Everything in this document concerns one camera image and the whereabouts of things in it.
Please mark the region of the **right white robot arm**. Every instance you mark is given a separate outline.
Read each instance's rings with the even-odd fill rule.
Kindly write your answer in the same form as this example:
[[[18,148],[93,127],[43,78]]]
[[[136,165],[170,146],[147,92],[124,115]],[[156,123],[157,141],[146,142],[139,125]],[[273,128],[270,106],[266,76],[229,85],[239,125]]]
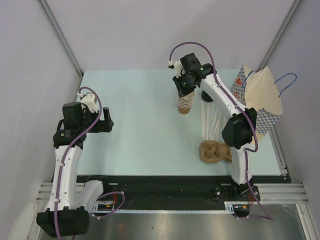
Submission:
[[[222,138],[229,146],[232,158],[231,196],[242,201],[252,193],[252,175],[249,170],[249,145],[256,140],[257,112],[239,102],[220,79],[212,63],[201,64],[194,53],[180,60],[168,61],[168,66],[175,70],[173,81],[180,98],[200,88],[216,103],[228,117],[222,130]]]

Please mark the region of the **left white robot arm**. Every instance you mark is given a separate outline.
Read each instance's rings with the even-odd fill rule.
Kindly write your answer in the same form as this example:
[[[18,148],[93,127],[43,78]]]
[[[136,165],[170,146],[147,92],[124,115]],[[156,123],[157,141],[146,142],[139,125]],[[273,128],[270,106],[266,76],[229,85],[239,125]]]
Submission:
[[[110,196],[111,188],[100,180],[89,180],[76,194],[77,171],[87,133],[109,133],[114,122],[108,107],[93,109],[88,103],[70,102],[62,107],[63,119],[53,136],[55,170],[45,211],[36,216],[40,228],[51,238],[84,235],[90,213],[98,199]]]

